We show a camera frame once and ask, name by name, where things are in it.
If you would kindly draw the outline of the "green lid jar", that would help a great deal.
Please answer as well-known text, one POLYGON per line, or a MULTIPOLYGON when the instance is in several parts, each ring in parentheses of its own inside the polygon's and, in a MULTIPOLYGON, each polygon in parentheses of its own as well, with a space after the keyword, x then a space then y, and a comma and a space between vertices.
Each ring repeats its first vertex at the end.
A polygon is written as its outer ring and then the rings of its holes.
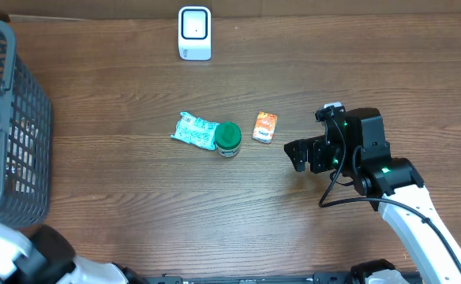
POLYGON ((242 132, 233 122, 219 124, 215 130, 217 152, 226 158, 237 155, 241 148, 242 132))

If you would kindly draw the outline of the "orange small carton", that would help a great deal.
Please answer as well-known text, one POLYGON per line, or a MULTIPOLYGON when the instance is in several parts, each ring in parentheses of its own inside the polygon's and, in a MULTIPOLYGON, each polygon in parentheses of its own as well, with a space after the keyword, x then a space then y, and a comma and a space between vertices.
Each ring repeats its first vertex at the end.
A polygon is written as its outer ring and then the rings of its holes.
POLYGON ((278 118, 275 114, 260 111, 253 128, 252 138, 262 143, 270 144, 274 137, 277 120, 278 118))

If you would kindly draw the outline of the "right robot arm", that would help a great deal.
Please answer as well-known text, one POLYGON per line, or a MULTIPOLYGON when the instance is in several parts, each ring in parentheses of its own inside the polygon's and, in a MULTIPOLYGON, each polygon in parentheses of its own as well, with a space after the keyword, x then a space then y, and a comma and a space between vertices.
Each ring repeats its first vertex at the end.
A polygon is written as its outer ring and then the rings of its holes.
POLYGON ((420 173, 394 158, 376 108, 346 110, 340 103, 315 113, 324 135, 291 141, 284 151, 297 172, 329 172, 332 184, 350 179, 358 196, 397 234, 426 283, 461 283, 461 248, 441 220, 420 173))

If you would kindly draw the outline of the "teal white snack packet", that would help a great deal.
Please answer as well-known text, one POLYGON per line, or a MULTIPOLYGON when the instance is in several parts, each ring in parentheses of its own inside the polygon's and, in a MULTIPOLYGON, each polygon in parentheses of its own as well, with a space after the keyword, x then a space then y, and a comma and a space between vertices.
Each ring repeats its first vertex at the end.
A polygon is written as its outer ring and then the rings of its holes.
POLYGON ((181 112, 180 115, 181 118, 177 122, 175 133, 171 135, 171 138, 214 151, 216 149, 215 132, 219 123, 197 118, 188 112, 181 112))

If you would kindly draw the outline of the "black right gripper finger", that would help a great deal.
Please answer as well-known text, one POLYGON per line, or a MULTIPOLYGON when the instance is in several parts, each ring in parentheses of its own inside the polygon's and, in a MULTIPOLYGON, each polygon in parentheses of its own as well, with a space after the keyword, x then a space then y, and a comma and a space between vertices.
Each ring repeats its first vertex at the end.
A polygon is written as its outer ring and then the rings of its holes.
POLYGON ((304 172, 305 165, 309 162, 309 150, 295 148, 293 154, 293 165, 297 172, 304 172))
POLYGON ((324 137, 316 136, 312 138, 291 141, 284 145, 284 151, 289 158, 308 158, 317 144, 323 144, 324 137))

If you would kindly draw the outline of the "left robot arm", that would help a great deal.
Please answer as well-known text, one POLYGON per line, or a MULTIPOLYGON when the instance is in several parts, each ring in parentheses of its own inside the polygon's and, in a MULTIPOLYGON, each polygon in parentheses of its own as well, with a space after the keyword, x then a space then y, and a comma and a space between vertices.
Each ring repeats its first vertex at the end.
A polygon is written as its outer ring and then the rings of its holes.
POLYGON ((78 256, 55 229, 31 236, 0 223, 0 283, 126 284, 146 281, 127 267, 78 256))

